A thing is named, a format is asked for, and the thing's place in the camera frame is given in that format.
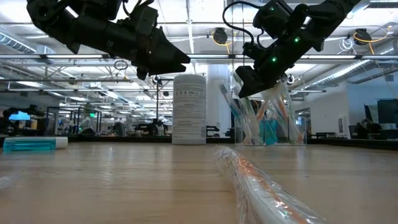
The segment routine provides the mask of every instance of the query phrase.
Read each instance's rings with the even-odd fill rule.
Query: table surface
[[[213,147],[98,142],[0,154],[0,223],[236,223]],[[398,152],[312,145],[243,154],[330,223],[396,223]]]

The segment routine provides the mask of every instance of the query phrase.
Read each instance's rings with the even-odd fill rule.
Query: white cap
[[[66,149],[68,147],[67,137],[56,137],[55,138],[55,149]]]

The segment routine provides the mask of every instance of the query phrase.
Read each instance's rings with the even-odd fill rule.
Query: white column
[[[224,133],[231,127],[231,111],[218,87],[220,83],[225,83],[226,86],[231,83],[228,65],[208,65],[206,121],[209,126],[217,126],[220,129],[218,134],[225,138]]]

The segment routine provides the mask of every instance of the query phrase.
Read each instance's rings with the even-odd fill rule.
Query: teal container
[[[3,151],[51,151],[57,146],[56,138],[6,138],[4,140]]]
[[[276,129],[278,127],[277,121],[274,119],[262,120],[260,122],[260,136],[263,143],[266,146],[271,146],[278,143],[278,137],[276,136]]]

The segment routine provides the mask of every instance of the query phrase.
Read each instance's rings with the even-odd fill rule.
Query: plastic wrap
[[[234,74],[232,92],[239,103],[233,100],[229,86],[220,84],[220,91],[242,130],[241,137],[236,138],[239,140],[238,143],[257,146],[278,144],[278,127],[283,130],[283,137],[288,139],[287,143],[295,145],[305,143],[305,130],[295,124],[296,119],[290,93],[283,83],[280,82],[275,87],[261,92],[263,100],[261,106],[258,107],[257,114],[248,97],[238,97],[242,84],[242,80],[237,74]]]
[[[20,173],[18,172],[11,172],[8,174],[1,174],[0,173],[0,190],[6,189],[13,185],[17,179],[19,178]]]
[[[215,154],[218,168],[232,185],[239,224],[326,223],[242,154],[226,146],[217,146]]]

